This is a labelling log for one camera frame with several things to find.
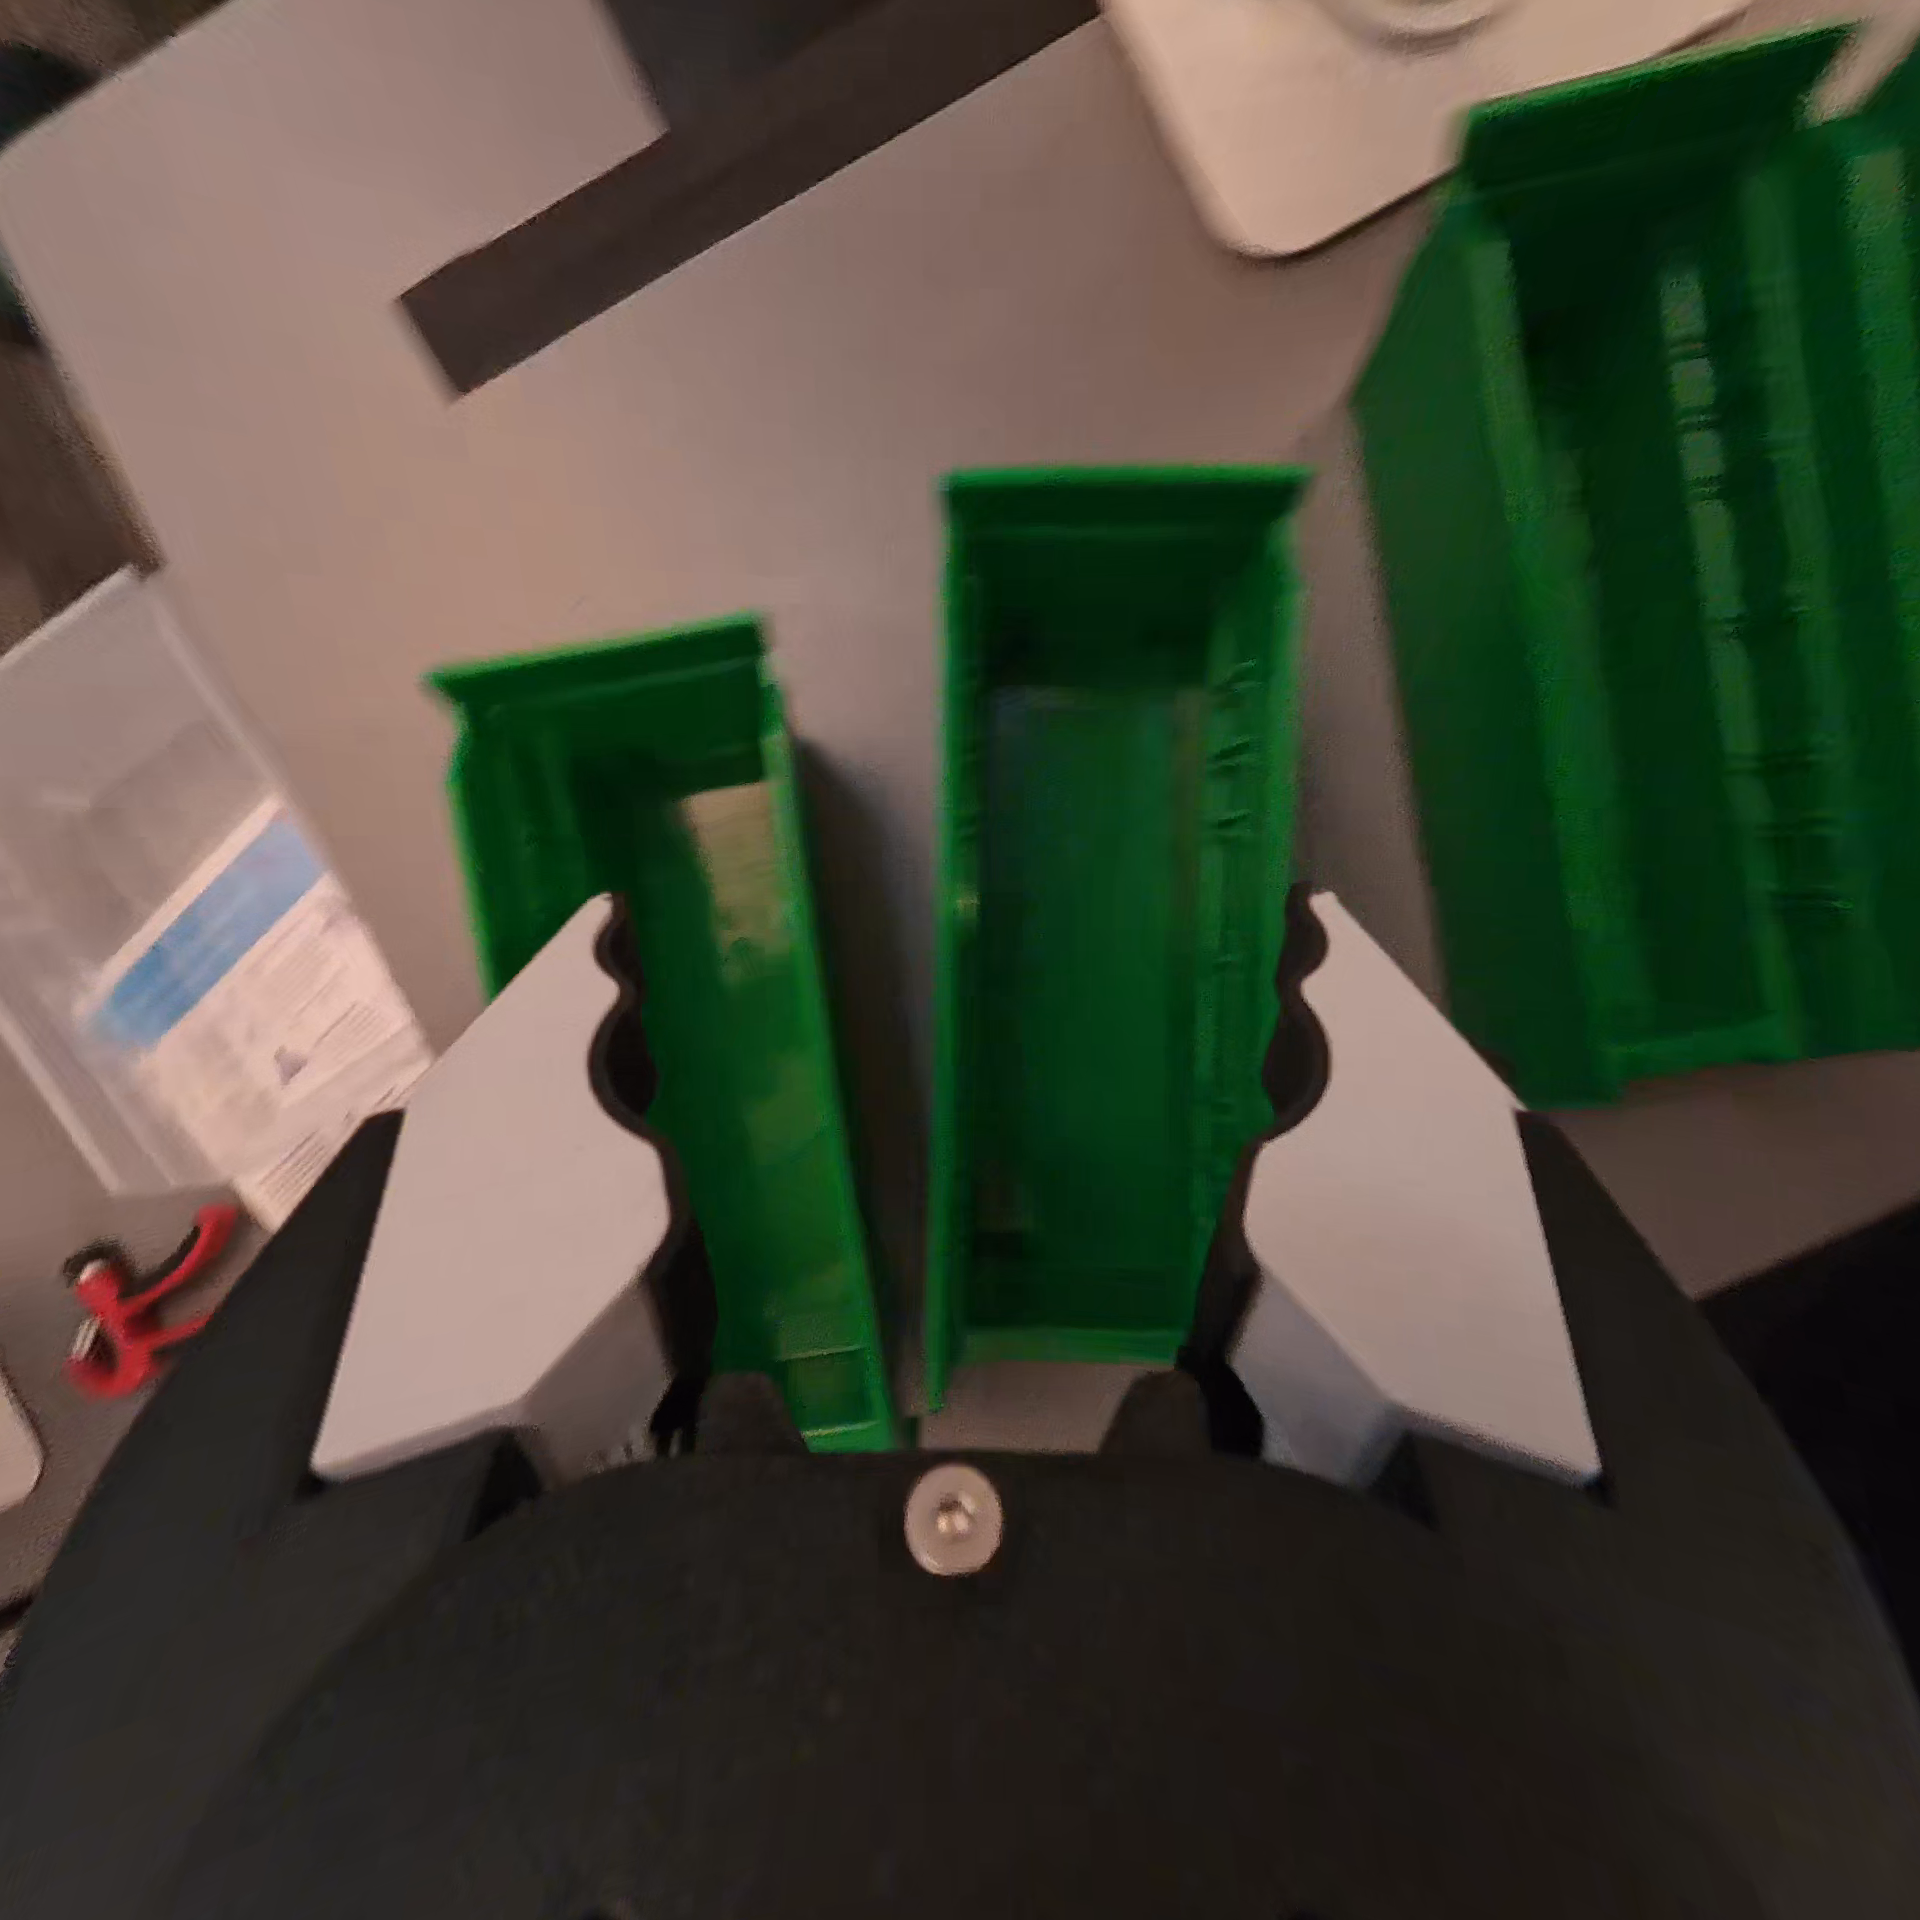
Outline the red-handled pliers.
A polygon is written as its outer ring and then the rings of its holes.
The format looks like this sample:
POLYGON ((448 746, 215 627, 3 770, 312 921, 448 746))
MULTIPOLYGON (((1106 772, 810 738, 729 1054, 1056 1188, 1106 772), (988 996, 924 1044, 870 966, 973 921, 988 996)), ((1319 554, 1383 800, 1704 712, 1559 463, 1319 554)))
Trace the red-handled pliers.
POLYGON ((74 1338, 65 1351, 65 1380, 88 1401, 128 1401, 163 1376, 163 1359, 206 1322, 206 1308, 170 1322, 170 1302, 203 1284, 203 1273, 230 1254, 244 1214, 232 1201, 206 1201, 193 1214, 185 1245, 137 1266, 121 1245, 98 1236, 63 1263, 65 1293, 81 1302, 74 1338))

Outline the white monitor stand base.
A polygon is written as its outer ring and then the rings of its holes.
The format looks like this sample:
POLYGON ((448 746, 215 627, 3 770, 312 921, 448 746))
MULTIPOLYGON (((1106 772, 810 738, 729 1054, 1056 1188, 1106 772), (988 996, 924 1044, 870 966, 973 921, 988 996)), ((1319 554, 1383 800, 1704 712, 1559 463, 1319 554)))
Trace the white monitor stand base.
POLYGON ((1307 256, 1451 168, 1477 103, 1623 72, 1741 0, 1106 0, 1203 230, 1307 256))

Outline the green plastic bin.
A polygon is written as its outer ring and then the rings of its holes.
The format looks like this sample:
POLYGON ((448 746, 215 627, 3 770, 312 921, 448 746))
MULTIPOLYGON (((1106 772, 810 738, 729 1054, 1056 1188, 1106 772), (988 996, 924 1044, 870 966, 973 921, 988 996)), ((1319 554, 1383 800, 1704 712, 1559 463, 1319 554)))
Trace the green plastic bin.
POLYGON ((1269 1125, 1307 468, 942 484, 928 1406, 1168 1364, 1269 1125))
POLYGON ((1528 1103, 1920 1035, 1917 44, 1466 117, 1348 412, 1460 1035, 1528 1103))
POLYGON ((889 1452, 863 1224, 828 1035, 802 800, 756 617, 444 661, 448 814, 495 996, 619 895, 670 1142, 717 1281, 717 1359, 817 1452, 889 1452))

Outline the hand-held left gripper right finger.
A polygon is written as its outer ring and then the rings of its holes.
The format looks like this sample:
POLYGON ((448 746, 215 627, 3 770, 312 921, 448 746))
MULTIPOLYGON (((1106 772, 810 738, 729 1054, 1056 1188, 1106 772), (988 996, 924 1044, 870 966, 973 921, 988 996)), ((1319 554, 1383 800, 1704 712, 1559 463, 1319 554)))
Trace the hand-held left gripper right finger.
POLYGON ((1374 1484, 1407 1435, 1553 1484, 1601 1442, 1540 1214, 1522 1103, 1336 889, 1292 889, 1285 1102, 1252 1145, 1229 1376, 1260 1455, 1374 1484))

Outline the clear plastic box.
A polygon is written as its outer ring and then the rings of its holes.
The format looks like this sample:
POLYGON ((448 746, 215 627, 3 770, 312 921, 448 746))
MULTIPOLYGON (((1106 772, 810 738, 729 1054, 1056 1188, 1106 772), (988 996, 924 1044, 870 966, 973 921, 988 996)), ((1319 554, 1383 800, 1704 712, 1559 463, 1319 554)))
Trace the clear plastic box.
POLYGON ((298 820, 159 578, 116 573, 3 653, 0 1029, 116 1197, 215 1180, 81 1035, 74 996, 261 800, 298 820))

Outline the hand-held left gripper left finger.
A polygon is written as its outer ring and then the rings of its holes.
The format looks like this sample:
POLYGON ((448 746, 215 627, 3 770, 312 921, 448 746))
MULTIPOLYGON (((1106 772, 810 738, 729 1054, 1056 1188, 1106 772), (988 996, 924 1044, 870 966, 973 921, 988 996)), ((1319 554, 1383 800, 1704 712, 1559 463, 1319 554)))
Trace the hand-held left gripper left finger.
POLYGON ((591 895, 409 1097, 312 1474, 508 1433, 545 1484, 660 1455, 693 1395, 693 1201, 619 895, 591 895))

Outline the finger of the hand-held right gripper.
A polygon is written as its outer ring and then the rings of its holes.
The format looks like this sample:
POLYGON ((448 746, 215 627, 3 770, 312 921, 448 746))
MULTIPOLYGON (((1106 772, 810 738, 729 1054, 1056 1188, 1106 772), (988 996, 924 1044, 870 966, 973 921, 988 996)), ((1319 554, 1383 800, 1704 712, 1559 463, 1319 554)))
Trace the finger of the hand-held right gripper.
POLYGON ((1814 89, 1814 120, 1861 112, 1867 94, 1899 67, 1899 13, 1863 13, 1846 28, 1845 53, 1814 89))

